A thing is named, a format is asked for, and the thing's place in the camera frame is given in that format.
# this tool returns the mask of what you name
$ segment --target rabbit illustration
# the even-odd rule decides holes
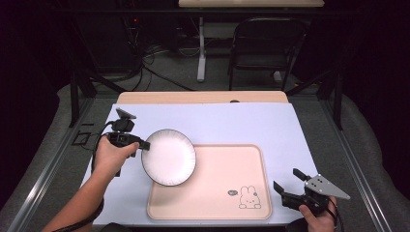
[[[241,209],[260,209],[260,200],[253,186],[241,188]]]

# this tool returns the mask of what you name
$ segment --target white table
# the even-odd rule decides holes
[[[323,7],[323,0],[179,0],[181,8],[318,8]],[[234,27],[222,27],[226,35],[233,35]],[[197,81],[205,81],[206,51],[204,47],[206,33],[203,17],[199,18],[199,64]]]
[[[226,103],[231,100],[240,102]],[[147,204],[152,180],[143,170],[138,150],[136,158],[126,161],[121,177],[109,185],[104,210],[95,224],[260,226],[284,225],[301,216],[282,207],[280,196],[272,189],[273,181],[277,181],[286,191],[302,194],[304,183],[293,176],[292,169],[317,174],[293,106],[282,92],[125,93],[118,102],[122,104],[113,106],[107,121],[118,119],[115,108],[119,106],[136,115],[132,133],[143,139],[154,131],[169,128],[184,133],[193,144],[257,145],[265,160],[273,213],[261,220],[151,219]],[[84,180],[89,175],[88,169]]]

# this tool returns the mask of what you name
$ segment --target person's hand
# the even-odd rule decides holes
[[[333,196],[330,196],[330,199],[337,204],[336,199]],[[336,209],[334,204],[329,201],[329,206],[328,209],[336,215]],[[305,217],[305,220],[307,221],[307,229],[309,232],[333,232],[335,231],[335,221],[334,218],[327,212],[323,212],[319,216],[315,216],[308,206],[306,205],[301,205],[299,206],[299,211],[302,213],[302,215]]]
[[[93,174],[111,181],[121,169],[126,159],[139,148],[138,143],[118,148],[112,145],[106,136],[102,136],[94,160]]]

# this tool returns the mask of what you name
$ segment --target tray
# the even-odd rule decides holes
[[[265,219],[272,203],[260,149],[255,145],[195,145],[196,167],[175,187],[153,182],[147,212],[153,219]]]

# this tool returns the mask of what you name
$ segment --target white plate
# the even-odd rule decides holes
[[[146,141],[151,147],[142,151],[141,160],[153,181],[177,186],[190,177],[195,168],[195,150],[186,136],[176,130],[158,130]]]

